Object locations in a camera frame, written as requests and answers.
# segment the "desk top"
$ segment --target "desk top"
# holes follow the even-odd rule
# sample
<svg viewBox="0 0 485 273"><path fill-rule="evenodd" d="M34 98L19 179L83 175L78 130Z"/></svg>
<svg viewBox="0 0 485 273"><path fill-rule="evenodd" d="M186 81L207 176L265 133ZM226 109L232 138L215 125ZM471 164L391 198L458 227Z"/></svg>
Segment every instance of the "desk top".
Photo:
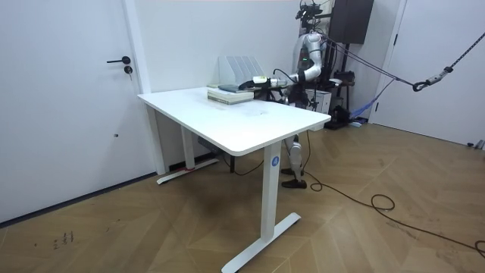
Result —
<svg viewBox="0 0 485 273"><path fill-rule="evenodd" d="M208 100L207 90L201 87L138 97L234 156L254 152L330 120L329 115L275 102L254 100L225 105Z"/></svg>

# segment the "standing desk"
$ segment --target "standing desk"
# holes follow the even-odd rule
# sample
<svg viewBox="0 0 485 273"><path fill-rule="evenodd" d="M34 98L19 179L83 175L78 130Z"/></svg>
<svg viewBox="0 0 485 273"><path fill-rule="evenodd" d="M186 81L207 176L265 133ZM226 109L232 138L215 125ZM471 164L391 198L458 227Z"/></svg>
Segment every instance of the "standing desk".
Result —
<svg viewBox="0 0 485 273"><path fill-rule="evenodd" d="M224 105L208 100L207 90L207 87L201 87L139 97L154 110L180 124L182 130L186 169L160 178L158 184L217 162L212 159L195 165L192 133L233 156L264 148L261 237L221 270L234 273L301 218L294 212L275 224L281 140L321 125L329 121L330 116L259 100Z"/></svg>

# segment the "white door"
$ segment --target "white door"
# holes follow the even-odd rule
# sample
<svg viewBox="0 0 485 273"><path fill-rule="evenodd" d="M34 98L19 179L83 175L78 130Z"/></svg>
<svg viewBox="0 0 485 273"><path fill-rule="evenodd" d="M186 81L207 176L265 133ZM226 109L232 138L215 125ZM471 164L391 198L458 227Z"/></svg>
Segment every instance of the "white door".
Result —
<svg viewBox="0 0 485 273"><path fill-rule="evenodd" d="M0 1L0 222L155 170L122 1Z"/></svg>
<svg viewBox="0 0 485 273"><path fill-rule="evenodd" d="M483 0L408 0L388 70L413 83L440 73L483 34L483 11ZM371 121L461 144L485 140L483 63L485 40L419 93L393 83Z"/></svg>

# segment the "wooden floor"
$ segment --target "wooden floor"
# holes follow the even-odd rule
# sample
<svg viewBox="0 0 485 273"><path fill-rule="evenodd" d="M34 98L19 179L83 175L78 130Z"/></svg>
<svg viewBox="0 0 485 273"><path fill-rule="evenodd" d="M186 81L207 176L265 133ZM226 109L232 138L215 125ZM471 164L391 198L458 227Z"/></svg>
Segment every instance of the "wooden floor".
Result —
<svg viewBox="0 0 485 273"><path fill-rule="evenodd" d="M485 152L377 125L310 137L307 170L322 182L365 202L385 193L396 202L389 215L406 223L469 244L485 239ZM261 159L261 151L238 158L236 168ZM220 272L259 236L261 179L262 168L238 177L218 163L3 228L0 272ZM473 250L398 226L328 189L280 188L277 220L290 212L302 220L240 272L485 272Z"/></svg>

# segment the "robot leg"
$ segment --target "robot leg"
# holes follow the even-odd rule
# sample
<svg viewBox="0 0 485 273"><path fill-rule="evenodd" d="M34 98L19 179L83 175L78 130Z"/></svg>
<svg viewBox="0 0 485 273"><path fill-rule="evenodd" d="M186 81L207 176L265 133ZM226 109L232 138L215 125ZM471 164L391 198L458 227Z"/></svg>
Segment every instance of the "robot leg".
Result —
<svg viewBox="0 0 485 273"><path fill-rule="evenodd" d="M295 141L294 136L288 137L284 141L295 179L283 182L281 185L287 188L306 189L306 182L302 179L302 145Z"/></svg>

